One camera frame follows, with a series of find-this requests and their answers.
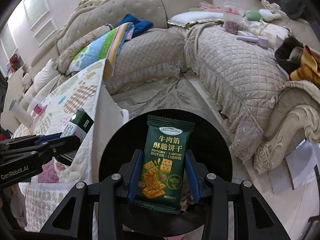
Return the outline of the small green white box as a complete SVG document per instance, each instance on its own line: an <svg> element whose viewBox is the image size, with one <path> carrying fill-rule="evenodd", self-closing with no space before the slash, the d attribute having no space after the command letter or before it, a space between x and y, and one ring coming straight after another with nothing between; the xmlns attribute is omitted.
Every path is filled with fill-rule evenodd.
<svg viewBox="0 0 320 240"><path fill-rule="evenodd" d="M77 109L76 112L72 115L60 137L62 138L76 135L82 143L93 124L94 120L86 113L83 108ZM55 159L66 166L71 166L76 153L77 151L64 153L62 155L56 156Z"/></svg>

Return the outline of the green cracker packet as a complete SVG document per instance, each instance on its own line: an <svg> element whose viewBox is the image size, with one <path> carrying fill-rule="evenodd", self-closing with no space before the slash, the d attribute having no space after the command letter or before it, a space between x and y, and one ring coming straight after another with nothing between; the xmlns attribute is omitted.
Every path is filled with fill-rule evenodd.
<svg viewBox="0 0 320 240"><path fill-rule="evenodd" d="M150 115L144 158L133 202L162 213L179 214L185 152L195 124Z"/></svg>

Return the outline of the black trash bin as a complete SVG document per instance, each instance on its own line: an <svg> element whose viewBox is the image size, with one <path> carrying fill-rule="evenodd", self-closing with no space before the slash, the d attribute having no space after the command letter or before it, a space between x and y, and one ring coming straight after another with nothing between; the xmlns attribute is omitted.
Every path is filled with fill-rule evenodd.
<svg viewBox="0 0 320 240"><path fill-rule="evenodd" d="M123 225L150 235L173 237L203 226L208 204L203 178L195 176L195 158L206 173L231 181L231 154L220 132L187 111L165 109L142 114L121 127L107 143L99 180L124 177L116 213Z"/></svg>

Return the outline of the white thermos bottle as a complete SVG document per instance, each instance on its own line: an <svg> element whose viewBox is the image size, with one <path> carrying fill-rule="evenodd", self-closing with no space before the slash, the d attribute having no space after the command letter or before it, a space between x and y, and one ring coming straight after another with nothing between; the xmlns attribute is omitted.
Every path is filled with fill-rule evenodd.
<svg viewBox="0 0 320 240"><path fill-rule="evenodd" d="M30 128L33 123L32 116L19 104L17 100L12 100L9 111L25 127Z"/></svg>

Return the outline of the white pink pill bottle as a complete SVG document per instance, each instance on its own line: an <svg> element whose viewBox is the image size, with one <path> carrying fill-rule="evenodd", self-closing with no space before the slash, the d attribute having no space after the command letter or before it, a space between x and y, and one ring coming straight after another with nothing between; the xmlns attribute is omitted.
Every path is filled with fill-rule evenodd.
<svg viewBox="0 0 320 240"><path fill-rule="evenodd" d="M33 112L37 115L42 115L47 108L47 106L43 106L40 101L35 99L31 94L27 97L26 101L29 103Z"/></svg>

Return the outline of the patchwork quilt table cover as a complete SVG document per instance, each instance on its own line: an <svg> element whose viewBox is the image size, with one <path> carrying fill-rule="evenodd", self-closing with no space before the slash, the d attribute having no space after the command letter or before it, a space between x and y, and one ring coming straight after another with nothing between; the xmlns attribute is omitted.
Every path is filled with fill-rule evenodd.
<svg viewBox="0 0 320 240"><path fill-rule="evenodd" d="M14 137L62 133L73 114L83 109L94 121L69 166L52 159L29 183L20 183L24 195L26 231L38 232L76 182L98 182L99 163L112 135L129 120L105 88L105 59L99 60L54 89L43 100L45 111L33 114L30 128L20 125Z"/></svg>

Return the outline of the white ruffled pillow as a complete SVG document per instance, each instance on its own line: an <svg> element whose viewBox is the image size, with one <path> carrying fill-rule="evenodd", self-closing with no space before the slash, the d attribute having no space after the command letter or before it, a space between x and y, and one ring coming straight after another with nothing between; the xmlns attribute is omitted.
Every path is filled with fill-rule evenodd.
<svg viewBox="0 0 320 240"><path fill-rule="evenodd" d="M35 92L38 93L49 81L58 75L57 62L55 59L50 59L34 77Z"/></svg>

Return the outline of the colourful striped blanket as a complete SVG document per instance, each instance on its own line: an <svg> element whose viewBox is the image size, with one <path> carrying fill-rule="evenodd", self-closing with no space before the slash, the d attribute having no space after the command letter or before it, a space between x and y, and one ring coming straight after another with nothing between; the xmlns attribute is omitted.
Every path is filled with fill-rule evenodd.
<svg viewBox="0 0 320 240"><path fill-rule="evenodd" d="M79 72L102 59L108 59L114 66L125 41L131 40L134 29L134 24L127 22L92 41L76 54L66 74Z"/></svg>

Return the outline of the blue knitted cloth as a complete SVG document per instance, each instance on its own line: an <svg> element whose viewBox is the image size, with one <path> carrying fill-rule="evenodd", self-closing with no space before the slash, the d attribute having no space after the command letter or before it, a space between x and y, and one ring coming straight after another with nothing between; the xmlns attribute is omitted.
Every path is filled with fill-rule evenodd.
<svg viewBox="0 0 320 240"><path fill-rule="evenodd" d="M139 35L144 34L151 28L153 28L153 23L150 21L141 21L132 14L126 14L124 18L118 23L118 25L131 22L134 25L134 30L132 38L138 37Z"/></svg>

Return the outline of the beige tufted sofa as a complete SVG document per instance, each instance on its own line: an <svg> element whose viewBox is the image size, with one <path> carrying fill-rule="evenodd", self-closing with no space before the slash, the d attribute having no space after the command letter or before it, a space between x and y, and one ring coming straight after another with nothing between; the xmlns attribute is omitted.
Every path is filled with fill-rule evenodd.
<svg viewBox="0 0 320 240"><path fill-rule="evenodd" d="M193 71L231 123L235 138L230 150L242 161L253 159L257 174L277 167L301 135L319 143L319 88L296 81L281 70L274 55L277 42L293 38L319 55L319 41L307 23L286 16L274 23L245 20L241 27L269 39L268 49L240 41L221 26L219 18L181 25L172 18L200 2L222 5L227 0L81 0L65 26L35 54L33 74L49 58L66 70L75 46L88 33L115 27L126 14L151 21L154 28L126 42L106 83L111 93L146 82ZM266 1L232 0L258 9Z"/></svg>

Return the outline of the yellow red cloth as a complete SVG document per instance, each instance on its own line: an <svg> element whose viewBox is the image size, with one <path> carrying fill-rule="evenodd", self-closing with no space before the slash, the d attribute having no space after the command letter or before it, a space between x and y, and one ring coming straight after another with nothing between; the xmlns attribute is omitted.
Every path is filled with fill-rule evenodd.
<svg viewBox="0 0 320 240"><path fill-rule="evenodd" d="M305 45L300 58L300 67L290 73L289 80L308 80L319 86L319 52Z"/></svg>

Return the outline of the white satin cushion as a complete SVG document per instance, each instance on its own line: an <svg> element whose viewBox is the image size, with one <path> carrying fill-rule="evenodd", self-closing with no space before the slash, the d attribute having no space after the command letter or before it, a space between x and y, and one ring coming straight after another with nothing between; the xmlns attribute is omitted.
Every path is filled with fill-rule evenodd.
<svg viewBox="0 0 320 240"><path fill-rule="evenodd" d="M189 11L173 16L168 20L169 25L174 25L182 28L190 28L195 24L208 22L223 22L223 13L207 12L207 11Z"/></svg>

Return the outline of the purple handheld device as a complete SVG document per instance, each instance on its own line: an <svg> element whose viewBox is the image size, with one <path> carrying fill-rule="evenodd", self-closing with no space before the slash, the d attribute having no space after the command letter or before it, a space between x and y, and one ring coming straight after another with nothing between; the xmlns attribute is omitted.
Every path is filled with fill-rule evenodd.
<svg viewBox="0 0 320 240"><path fill-rule="evenodd" d="M263 49L268 49L268 38L264 36L240 36L236 35L237 40L256 43L259 47Z"/></svg>

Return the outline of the clear snack bag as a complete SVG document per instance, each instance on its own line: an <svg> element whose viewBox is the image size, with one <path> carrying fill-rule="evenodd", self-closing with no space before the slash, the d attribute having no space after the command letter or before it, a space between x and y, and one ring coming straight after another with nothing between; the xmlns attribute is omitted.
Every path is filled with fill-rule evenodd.
<svg viewBox="0 0 320 240"><path fill-rule="evenodd" d="M234 35L238 34L243 22L243 16L240 14L239 8L235 3L223 3L223 21L225 31Z"/></svg>

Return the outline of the green plush toy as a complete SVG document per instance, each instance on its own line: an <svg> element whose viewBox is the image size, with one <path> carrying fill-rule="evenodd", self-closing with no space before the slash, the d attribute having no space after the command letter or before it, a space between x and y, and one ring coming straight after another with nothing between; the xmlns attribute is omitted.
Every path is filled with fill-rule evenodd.
<svg viewBox="0 0 320 240"><path fill-rule="evenodd" d="M267 10L267 9L260 9L259 11L248 10L244 13L244 19L248 21L272 22L280 18L281 18L281 14L275 13L272 10Z"/></svg>

